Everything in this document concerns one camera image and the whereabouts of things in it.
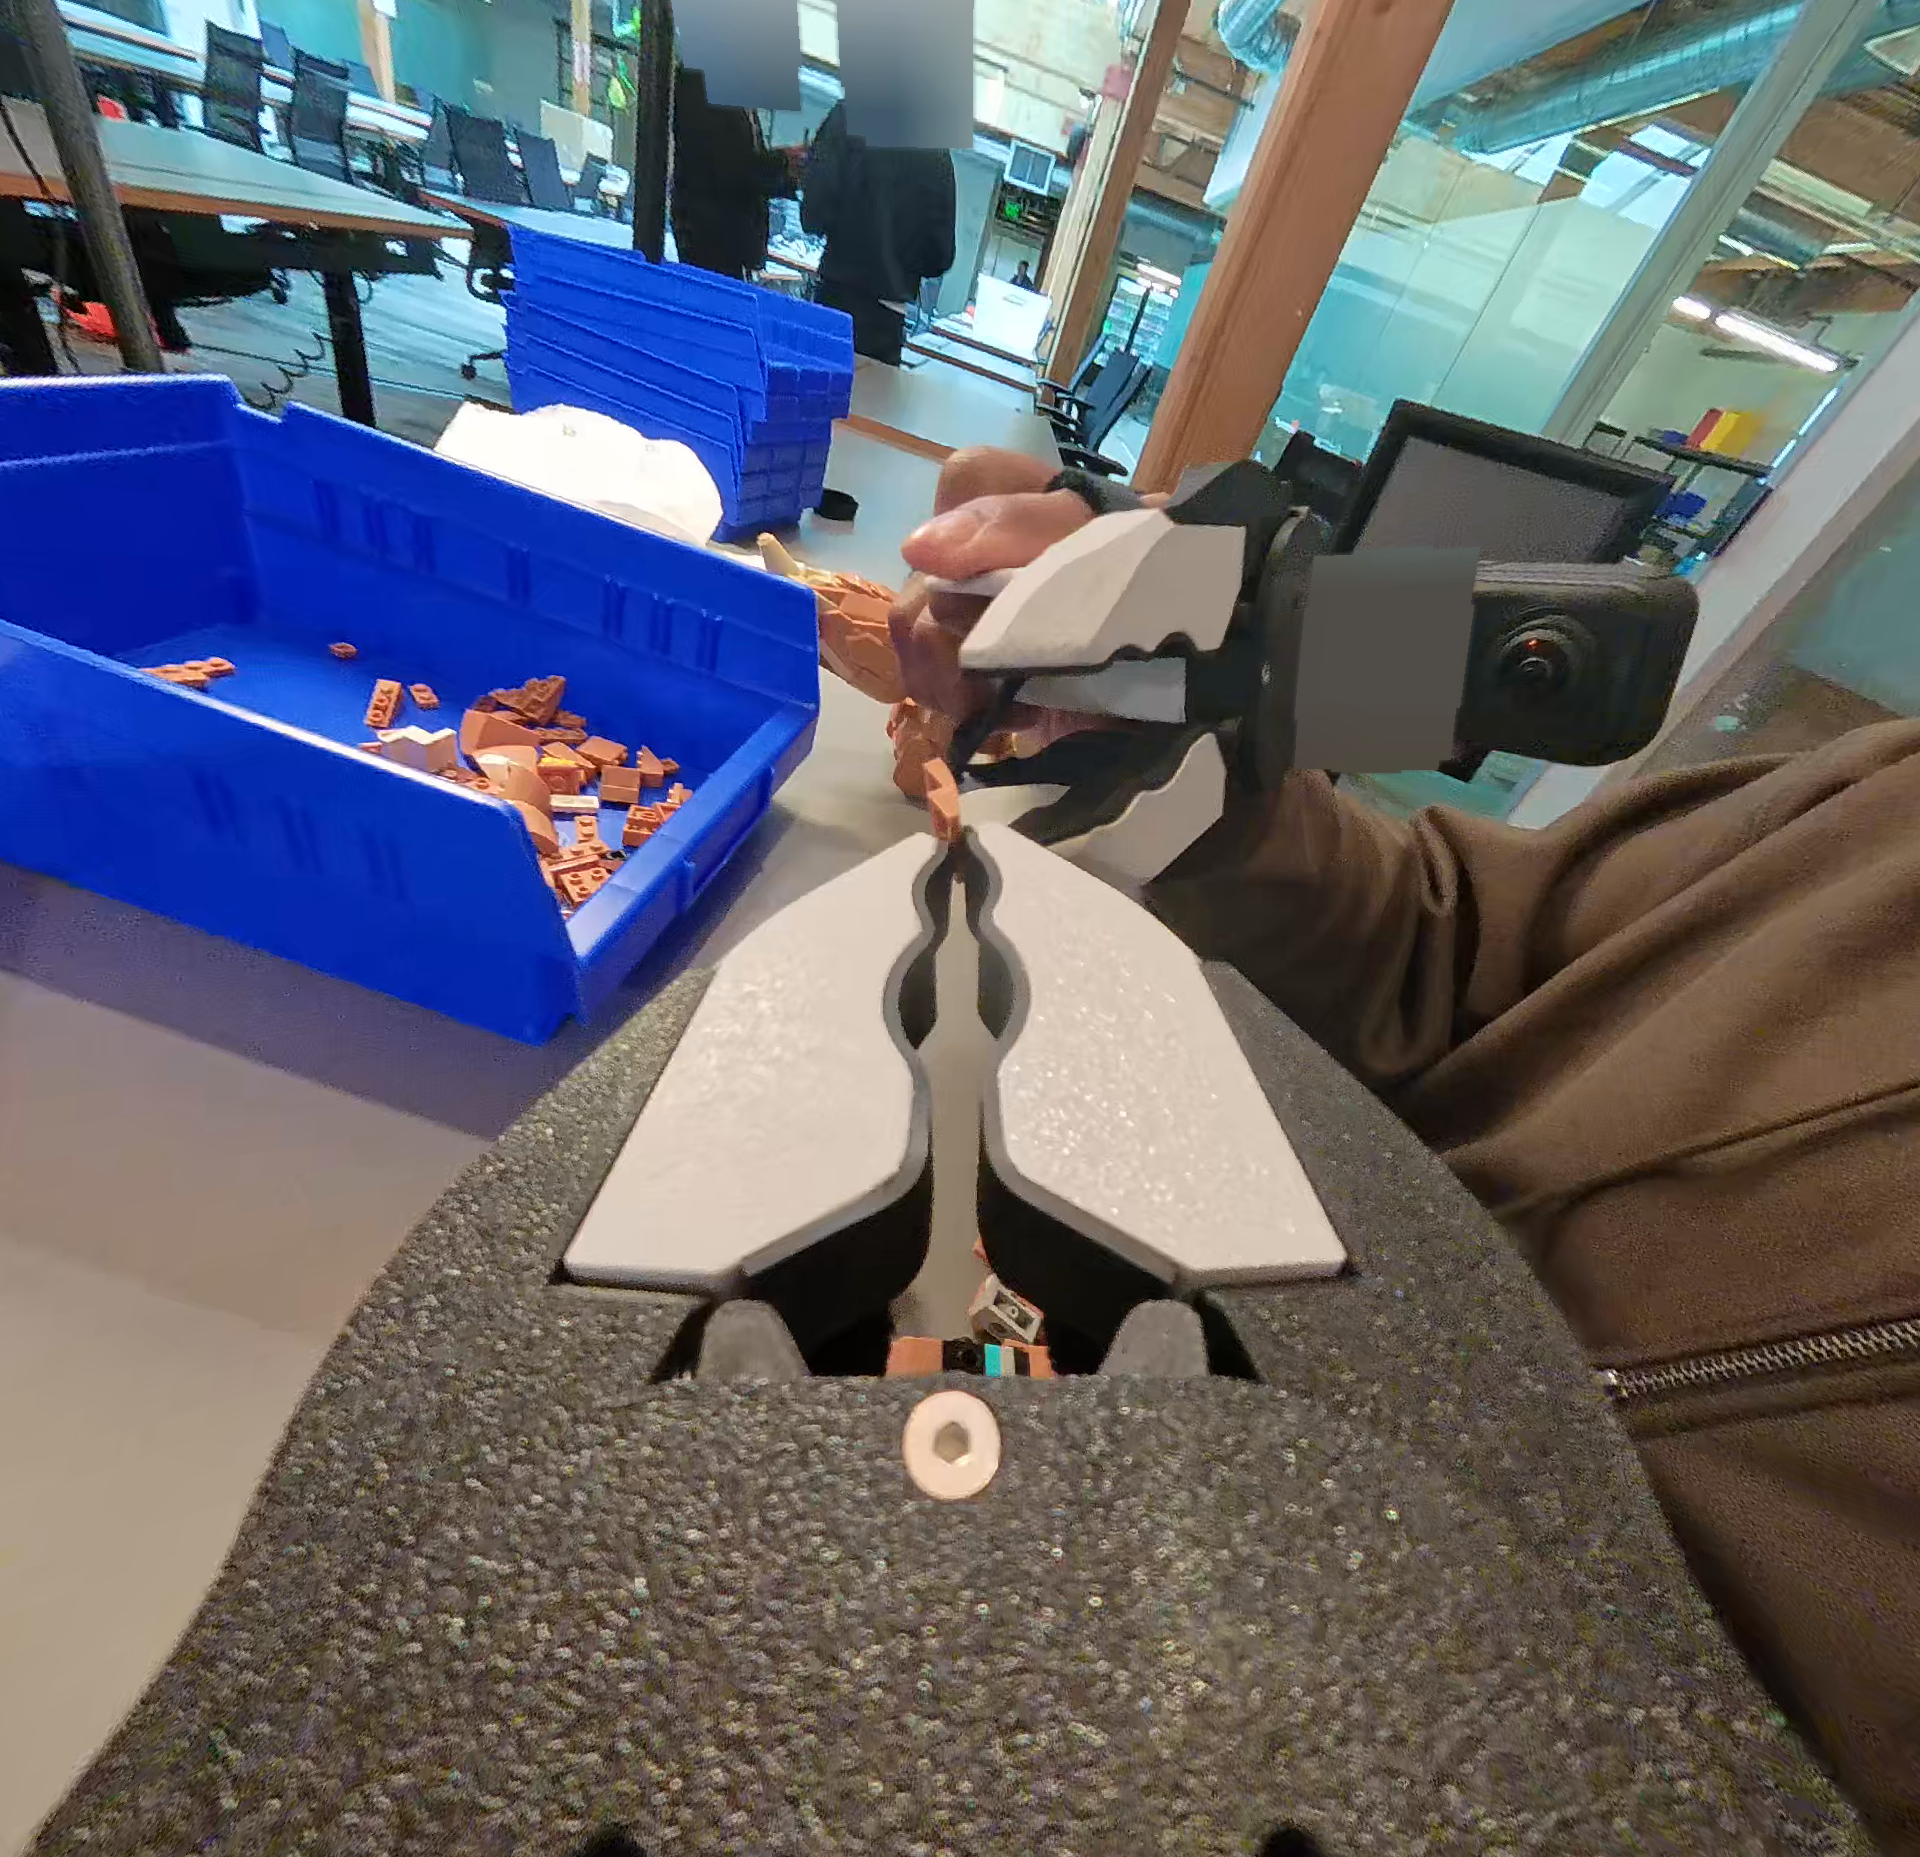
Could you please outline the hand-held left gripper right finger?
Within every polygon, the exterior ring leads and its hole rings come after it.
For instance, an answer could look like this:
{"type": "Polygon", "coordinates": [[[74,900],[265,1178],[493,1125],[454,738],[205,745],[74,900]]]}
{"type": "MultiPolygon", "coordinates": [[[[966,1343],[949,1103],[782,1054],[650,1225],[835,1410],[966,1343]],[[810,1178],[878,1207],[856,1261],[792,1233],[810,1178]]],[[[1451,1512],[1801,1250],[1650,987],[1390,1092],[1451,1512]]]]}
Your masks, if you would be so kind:
{"type": "Polygon", "coordinates": [[[1202,964],[1117,886],[974,832],[991,1066],[979,1239],[1051,1338],[1159,1297],[1340,1277],[1338,1239],[1202,964]]]}

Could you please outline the tan brick animal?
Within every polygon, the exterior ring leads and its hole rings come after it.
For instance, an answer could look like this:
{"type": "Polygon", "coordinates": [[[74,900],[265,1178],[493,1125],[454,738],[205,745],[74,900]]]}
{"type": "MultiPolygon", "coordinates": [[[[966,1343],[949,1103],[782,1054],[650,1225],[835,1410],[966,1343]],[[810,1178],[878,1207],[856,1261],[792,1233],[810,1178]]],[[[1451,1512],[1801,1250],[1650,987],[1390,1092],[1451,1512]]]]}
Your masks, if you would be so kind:
{"type": "Polygon", "coordinates": [[[928,799],[928,767],[943,764],[952,778],[965,776],[955,764],[955,742],[965,729],[965,716],[936,707],[916,697],[901,697],[884,726],[893,745],[893,787],[912,804],[928,799]]]}

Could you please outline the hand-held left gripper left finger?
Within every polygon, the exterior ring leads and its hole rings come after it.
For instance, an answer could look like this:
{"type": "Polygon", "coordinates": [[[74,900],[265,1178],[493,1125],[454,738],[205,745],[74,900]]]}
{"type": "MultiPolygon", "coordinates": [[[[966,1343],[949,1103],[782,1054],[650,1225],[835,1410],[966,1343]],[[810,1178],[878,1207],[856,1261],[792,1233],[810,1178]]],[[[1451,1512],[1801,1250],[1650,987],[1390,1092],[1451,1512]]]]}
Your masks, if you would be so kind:
{"type": "Polygon", "coordinates": [[[565,1248],[569,1282],[756,1299],[803,1351],[893,1304],[930,1225],[937,883],[941,846],[901,840],[711,969],[565,1248]]]}

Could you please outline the wooden background table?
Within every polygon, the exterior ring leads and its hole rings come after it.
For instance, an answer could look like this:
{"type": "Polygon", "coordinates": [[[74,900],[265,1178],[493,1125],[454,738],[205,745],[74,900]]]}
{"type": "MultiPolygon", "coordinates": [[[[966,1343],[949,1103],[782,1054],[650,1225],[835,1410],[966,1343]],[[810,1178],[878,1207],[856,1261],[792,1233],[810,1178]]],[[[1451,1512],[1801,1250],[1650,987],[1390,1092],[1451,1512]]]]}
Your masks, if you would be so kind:
{"type": "Polygon", "coordinates": [[[249,253],[253,267],[305,270],[322,281],[342,417],[373,427],[373,384],[361,306],[351,279],[382,267],[384,244],[466,239],[454,216],[380,191],[328,179],[192,130],[84,118],[59,136],[44,105],[5,98],[5,196],[69,207],[84,232],[100,282],[132,281],[125,213],[253,220],[288,226],[299,239],[359,239],[343,255],[249,253]]]}

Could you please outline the black office chair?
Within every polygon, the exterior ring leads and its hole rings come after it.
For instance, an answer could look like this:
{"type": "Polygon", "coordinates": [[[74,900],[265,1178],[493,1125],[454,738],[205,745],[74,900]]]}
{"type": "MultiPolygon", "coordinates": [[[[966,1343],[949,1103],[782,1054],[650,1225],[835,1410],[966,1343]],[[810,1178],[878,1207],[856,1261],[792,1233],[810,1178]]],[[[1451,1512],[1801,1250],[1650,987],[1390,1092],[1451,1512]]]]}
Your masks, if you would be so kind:
{"type": "Polygon", "coordinates": [[[205,139],[249,156],[268,152],[268,53],[257,35],[203,22],[198,129],[205,139]]]}

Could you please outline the person's right forearm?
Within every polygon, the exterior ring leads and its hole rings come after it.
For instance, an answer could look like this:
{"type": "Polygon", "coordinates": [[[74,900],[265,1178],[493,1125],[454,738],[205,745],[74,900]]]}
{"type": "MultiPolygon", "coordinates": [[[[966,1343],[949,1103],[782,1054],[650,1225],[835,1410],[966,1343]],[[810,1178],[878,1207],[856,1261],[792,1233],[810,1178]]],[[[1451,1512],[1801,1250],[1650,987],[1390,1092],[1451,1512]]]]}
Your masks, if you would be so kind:
{"type": "Polygon", "coordinates": [[[1595,1026],[1535,1012],[1564,975],[1572,911],[1602,874],[1601,944],[1654,902],[1685,775],[1597,796],[1542,831],[1439,812],[1397,820],[1320,772],[1238,809],[1147,890],[1197,956],[1251,981],[1432,1149],[1521,1149],[1594,1122],[1595,1026]]]}

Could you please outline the stack of blue bins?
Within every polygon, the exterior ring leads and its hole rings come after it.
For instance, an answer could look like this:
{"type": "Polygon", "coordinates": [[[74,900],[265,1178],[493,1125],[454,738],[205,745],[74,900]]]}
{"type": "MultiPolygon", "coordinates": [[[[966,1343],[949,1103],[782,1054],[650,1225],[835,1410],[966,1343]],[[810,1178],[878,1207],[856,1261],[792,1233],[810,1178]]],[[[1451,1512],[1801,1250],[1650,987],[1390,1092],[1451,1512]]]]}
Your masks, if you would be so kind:
{"type": "Polygon", "coordinates": [[[720,536],[787,527],[824,496],[851,411],[851,319],[631,249],[510,228],[505,380],[517,411],[569,406],[685,444],[720,536]]]}

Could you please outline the pile of brown bricks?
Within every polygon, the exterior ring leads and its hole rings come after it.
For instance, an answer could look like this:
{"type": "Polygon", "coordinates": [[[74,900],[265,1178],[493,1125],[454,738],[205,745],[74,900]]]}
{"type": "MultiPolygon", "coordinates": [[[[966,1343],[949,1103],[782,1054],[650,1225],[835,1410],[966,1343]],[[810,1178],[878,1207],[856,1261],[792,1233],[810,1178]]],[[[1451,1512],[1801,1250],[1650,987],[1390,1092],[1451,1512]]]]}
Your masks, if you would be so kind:
{"type": "Polygon", "coordinates": [[[586,850],[565,796],[612,809],[700,788],[739,717],[672,662],[577,629],[425,617],[241,617],[232,603],[122,640],[91,674],[102,755],[91,775],[130,832],[149,910],[210,931],[318,942],[469,936],[565,959],[560,863],[586,850]]]}

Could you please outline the blue plastic bin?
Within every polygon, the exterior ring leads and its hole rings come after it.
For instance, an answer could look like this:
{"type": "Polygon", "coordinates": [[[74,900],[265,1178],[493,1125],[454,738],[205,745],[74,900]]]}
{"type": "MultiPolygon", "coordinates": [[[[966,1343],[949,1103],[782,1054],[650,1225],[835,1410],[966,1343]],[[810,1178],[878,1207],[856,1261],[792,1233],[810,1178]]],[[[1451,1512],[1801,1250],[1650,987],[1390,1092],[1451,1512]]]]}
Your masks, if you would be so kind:
{"type": "Polygon", "coordinates": [[[221,376],[3,388],[5,863],[544,1044],[682,925],[810,750],[808,587],[221,376]],[[366,753],[560,676],[690,802],[572,911],[499,796],[366,753]]]}

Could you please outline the black monitor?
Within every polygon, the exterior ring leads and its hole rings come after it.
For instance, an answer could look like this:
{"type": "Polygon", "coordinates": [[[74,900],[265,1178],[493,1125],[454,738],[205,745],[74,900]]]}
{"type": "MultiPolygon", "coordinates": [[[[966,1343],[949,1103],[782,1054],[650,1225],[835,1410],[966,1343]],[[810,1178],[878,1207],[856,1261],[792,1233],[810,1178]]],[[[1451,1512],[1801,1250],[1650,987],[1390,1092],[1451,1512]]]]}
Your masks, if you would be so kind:
{"type": "Polygon", "coordinates": [[[1632,463],[1394,401],[1329,549],[1605,568],[1637,552],[1670,492],[1632,463]]]}

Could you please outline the brown toy figure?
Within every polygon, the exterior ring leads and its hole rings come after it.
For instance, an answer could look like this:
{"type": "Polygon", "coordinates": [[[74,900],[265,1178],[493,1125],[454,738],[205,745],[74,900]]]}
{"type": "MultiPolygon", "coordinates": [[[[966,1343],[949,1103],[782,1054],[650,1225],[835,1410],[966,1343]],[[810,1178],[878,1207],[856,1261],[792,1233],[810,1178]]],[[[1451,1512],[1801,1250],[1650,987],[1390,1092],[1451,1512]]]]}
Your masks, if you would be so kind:
{"type": "Polygon", "coordinates": [[[823,672],[887,707],[909,697],[891,633],[896,593],[858,575],[808,565],[772,534],[756,536],[756,552],[765,572],[813,593],[823,672]]]}

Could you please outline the black pole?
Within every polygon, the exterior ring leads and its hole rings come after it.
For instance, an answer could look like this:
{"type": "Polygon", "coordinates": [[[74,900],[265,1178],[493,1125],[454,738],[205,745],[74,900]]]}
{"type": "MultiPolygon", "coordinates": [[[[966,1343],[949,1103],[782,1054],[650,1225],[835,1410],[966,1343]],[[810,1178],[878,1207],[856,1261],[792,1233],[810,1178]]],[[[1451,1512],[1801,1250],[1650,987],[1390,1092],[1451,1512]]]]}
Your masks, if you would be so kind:
{"type": "Polygon", "coordinates": [[[674,141],[674,6],[636,0],[636,143],[631,166],[631,244],[664,260],[671,152],[674,141]]]}

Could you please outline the slim wooden post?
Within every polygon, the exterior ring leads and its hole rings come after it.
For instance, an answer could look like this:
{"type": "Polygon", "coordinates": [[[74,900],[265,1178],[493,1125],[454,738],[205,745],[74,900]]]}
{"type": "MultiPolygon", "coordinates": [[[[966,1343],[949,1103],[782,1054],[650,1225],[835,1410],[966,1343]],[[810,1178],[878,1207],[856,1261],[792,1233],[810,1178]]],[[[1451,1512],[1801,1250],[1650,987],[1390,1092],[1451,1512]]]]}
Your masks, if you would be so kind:
{"type": "Polygon", "coordinates": [[[1051,249],[1046,291],[1051,298],[1051,349],[1044,376],[1066,380],[1083,358],[1110,287],[1125,211],[1139,163],[1153,130],[1159,100],[1170,77],[1190,0],[1147,0],[1139,49],[1127,59],[1125,91],[1095,105],[1089,143],[1051,249]]]}

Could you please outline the colourful storage shelf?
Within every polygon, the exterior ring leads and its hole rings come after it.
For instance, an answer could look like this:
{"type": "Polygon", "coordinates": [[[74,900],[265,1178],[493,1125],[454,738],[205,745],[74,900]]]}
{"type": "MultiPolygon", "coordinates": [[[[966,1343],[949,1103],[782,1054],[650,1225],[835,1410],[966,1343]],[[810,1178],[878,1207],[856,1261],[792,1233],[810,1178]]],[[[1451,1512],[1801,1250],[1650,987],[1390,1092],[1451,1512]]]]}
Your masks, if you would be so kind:
{"type": "Polygon", "coordinates": [[[1739,486],[1772,477],[1772,460],[1759,450],[1762,417],[1756,411],[1710,406],[1680,431],[1595,421],[1580,444],[1665,477],[1677,493],[1699,493],[1709,502],[1728,500],[1739,486]]]}

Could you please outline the white crumpled wrapper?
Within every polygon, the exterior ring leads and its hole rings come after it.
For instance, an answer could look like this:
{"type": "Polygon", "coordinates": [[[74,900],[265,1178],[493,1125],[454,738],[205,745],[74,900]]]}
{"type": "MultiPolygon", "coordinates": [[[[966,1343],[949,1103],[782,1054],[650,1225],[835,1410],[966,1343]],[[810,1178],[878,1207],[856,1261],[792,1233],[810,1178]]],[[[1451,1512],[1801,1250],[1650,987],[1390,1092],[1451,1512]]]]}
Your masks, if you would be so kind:
{"type": "Polygon", "coordinates": [[[677,543],[711,543],[723,516],[711,471],[685,442],[596,411],[461,404],[435,455],[677,543]]]}

